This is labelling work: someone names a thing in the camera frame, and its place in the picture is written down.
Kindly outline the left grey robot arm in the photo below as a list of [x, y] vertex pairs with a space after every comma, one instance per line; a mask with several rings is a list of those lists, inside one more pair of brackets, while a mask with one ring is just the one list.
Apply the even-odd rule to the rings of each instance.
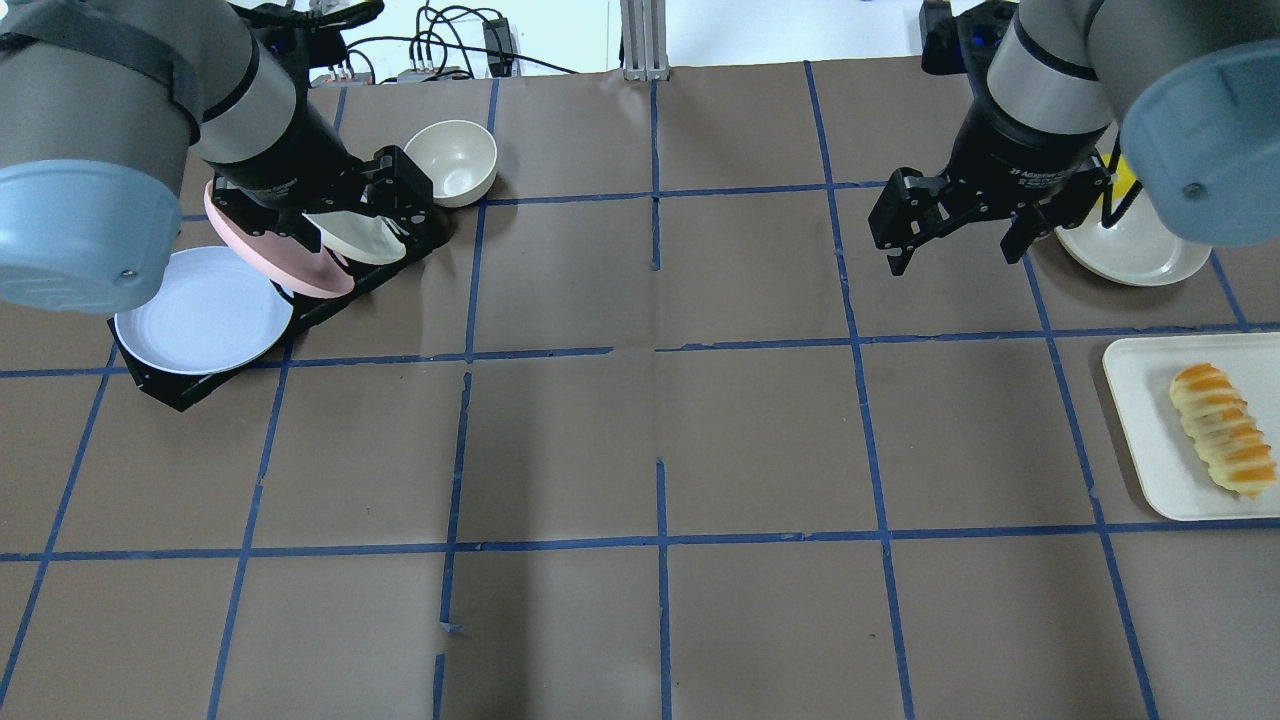
[[110, 315], [163, 287], [195, 155], [283, 218], [348, 211], [428, 250], [453, 220], [398, 147], [364, 161], [227, 1], [12, 1], [3, 300]]

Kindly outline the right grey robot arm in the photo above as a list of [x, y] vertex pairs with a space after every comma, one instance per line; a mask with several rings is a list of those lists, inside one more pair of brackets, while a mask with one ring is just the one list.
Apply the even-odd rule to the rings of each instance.
[[1146, 197], [1197, 243], [1277, 238], [1275, 1], [924, 1], [919, 26], [922, 69], [973, 100], [942, 172], [896, 169], [868, 217], [893, 275], [972, 223], [1009, 222], [1011, 264], [1083, 223], [1111, 190], [1110, 127], [1135, 177], [1121, 208]]

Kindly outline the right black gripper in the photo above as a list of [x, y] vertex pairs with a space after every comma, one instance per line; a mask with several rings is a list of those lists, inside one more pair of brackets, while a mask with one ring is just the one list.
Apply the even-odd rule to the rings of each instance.
[[1057, 228], [1079, 227], [1110, 184], [1096, 149], [1105, 132], [1056, 135], [970, 110], [943, 169], [895, 169], [870, 210], [870, 236], [891, 275], [904, 275], [918, 249], [965, 225], [1007, 222], [1000, 249], [1009, 265]]

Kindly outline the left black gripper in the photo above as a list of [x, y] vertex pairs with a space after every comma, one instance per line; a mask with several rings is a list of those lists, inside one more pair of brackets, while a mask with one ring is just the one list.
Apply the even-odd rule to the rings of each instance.
[[247, 234], [316, 241], [303, 219], [347, 211], [388, 222], [415, 251], [435, 251], [453, 237], [453, 217], [402, 147], [362, 160], [325, 120], [264, 131], [214, 126], [212, 169], [215, 210]]

